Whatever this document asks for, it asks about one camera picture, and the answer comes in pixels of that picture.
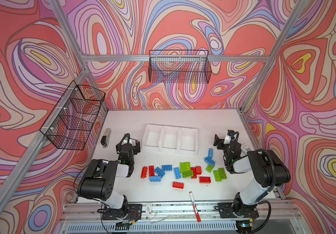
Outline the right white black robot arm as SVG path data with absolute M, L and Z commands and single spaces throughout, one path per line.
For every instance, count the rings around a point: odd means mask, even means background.
M 215 135 L 213 146 L 223 152 L 226 172 L 229 174 L 253 173 L 253 179 L 246 188 L 235 195 L 232 203 L 219 203 L 220 216 L 257 218 L 257 205 L 261 204 L 275 187 L 291 180 L 285 164 L 272 151 L 265 149 L 248 150 L 242 156 L 242 145 L 238 142 L 239 132 L 228 130 L 224 139 Z

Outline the small green lego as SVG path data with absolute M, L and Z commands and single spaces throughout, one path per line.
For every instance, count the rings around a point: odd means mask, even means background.
M 206 171 L 210 173 L 210 172 L 213 170 L 213 168 L 214 168 L 214 166 L 210 166 L 210 165 L 208 165 L 208 166 L 206 167 Z

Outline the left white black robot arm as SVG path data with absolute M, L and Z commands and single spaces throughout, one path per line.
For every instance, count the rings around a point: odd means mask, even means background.
M 115 190 L 117 177 L 129 178 L 134 171 L 134 156 L 140 153 L 140 142 L 124 134 L 116 145 L 117 160 L 92 160 L 86 168 L 78 187 L 79 197 L 96 200 L 104 207 L 98 210 L 102 220 L 140 219 L 142 206 L 129 205 L 125 195 Z

